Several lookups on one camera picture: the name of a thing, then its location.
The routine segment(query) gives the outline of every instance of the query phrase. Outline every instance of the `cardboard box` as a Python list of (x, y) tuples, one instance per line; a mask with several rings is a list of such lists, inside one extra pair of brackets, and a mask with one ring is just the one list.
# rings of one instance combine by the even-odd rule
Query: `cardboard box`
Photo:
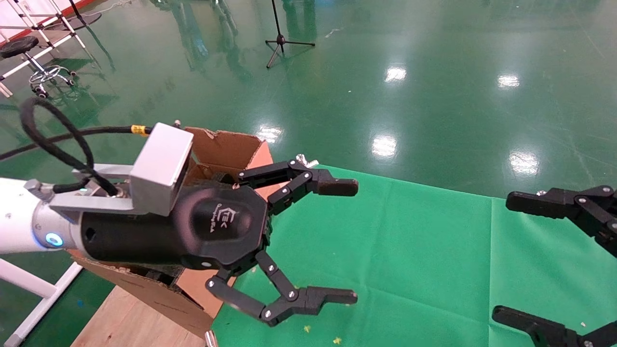
[[(268, 143), (257, 137), (241, 133), (212, 132), (203, 128), (186, 128), (194, 134), (193, 160), (185, 184), (209, 179), (217, 172), (233, 177), (244, 169), (272, 164)], [(257, 190), (267, 198), (279, 186)], [(218, 314), (222, 302), (205, 289), (206, 281), (216, 270), (189, 270), (176, 268), (169, 274), (149, 271), (135, 265), (109, 264), (92, 261), (71, 252), (74, 260), (96, 275), (116, 284), (148, 306), (204, 338)]]

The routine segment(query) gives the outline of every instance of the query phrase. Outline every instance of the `black robotic gripper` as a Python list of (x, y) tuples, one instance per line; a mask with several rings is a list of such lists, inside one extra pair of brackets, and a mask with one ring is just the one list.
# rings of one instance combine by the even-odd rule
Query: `black robotic gripper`
[[(255, 189), (288, 182), (264, 200)], [(86, 252), (100, 261), (176, 264), (215, 269), (205, 287), (214, 296), (275, 326), (293, 314), (317, 315), (325, 303), (354, 304), (352, 290), (296, 289), (266, 253), (270, 218), (308, 193), (354, 196), (356, 180), (336, 179), (324, 169), (280, 162), (238, 174), (234, 185), (200, 182), (185, 186), (169, 216), (85, 212), (81, 238)], [(265, 272), (280, 297), (265, 305), (227, 285), (255, 265)]]
[[(617, 193), (610, 186), (584, 191), (552, 188), (536, 194), (513, 191), (509, 210), (550, 218), (567, 218), (595, 242), (617, 257)], [(617, 344), (617, 321), (586, 335), (565, 325), (515, 309), (496, 306), (493, 319), (529, 334), (535, 347), (610, 347)]]

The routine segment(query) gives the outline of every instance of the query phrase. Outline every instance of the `green backdrop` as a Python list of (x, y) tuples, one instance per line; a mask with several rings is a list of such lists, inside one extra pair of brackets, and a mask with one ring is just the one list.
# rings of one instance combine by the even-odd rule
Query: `green backdrop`
[[(356, 178), (358, 195), (305, 197), (275, 217), (268, 250), (295, 285), (351, 288), (358, 303), (274, 328), (225, 306), (213, 326), (220, 346), (335, 346), (338, 337), (341, 346), (531, 347), (492, 321), (498, 304), (580, 334), (617, 320), (617, 259), (569, 221), (328, 168)], [(236, 288), (268, 303), (278, 295), (259, 269)]]

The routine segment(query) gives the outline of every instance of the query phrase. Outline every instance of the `blue led light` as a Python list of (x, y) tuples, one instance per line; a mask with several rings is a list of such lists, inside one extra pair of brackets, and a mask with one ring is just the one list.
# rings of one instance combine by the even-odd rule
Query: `blue led light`
[(55, 247), (60, 247), (64, 244), (64, 241), (62, 241), (62, 238), (58, 236), (58, 234), (54, 234), (54, 233), (48, 233), (47, 235), (45, 235), (45, 241), (47, 241), (50, 245), (55, 246)]

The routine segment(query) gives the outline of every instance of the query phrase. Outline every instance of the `robotic arm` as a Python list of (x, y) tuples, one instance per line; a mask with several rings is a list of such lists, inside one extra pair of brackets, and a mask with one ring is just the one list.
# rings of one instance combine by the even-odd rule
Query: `robotic arm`
[[(117, 181), (115, 196), (84, 170), (73, 173), (90, 182), (66, 193), (37, 180), (0, 178), (0, 254), (79, 249), (97, 261), (218, 269), (206, 289), (270, 326), (293, 314), (317, 315), (328, 302), (357, 302), (352, 290), (296, 289), (266, 253), (273, 215), (309, 192), (353, 196), (357, 181), (291, 160), (242, 171), (234, 185), (183, 186), (192, 144), (193, 134), (158, 123), (134, 165), (94, 164), (97, 177)], [(255, 192), (284, 182), (268, 201)], [(255, 265), (281, 294), (270, 305), (226, 284)]]
[[(513, 191), (508, 194), (506, 207), (554, 219), (567, 218), (617, 257), (617, 193), (609, 186), (584, 191), (552, 188), (536, 194)], [(492, 317), (498, 323), (526, 332), (535, 347), (610, 347), (617, 344), (617, 321), (581, 336), (563, 324), (510, 307), (496, 306)]]

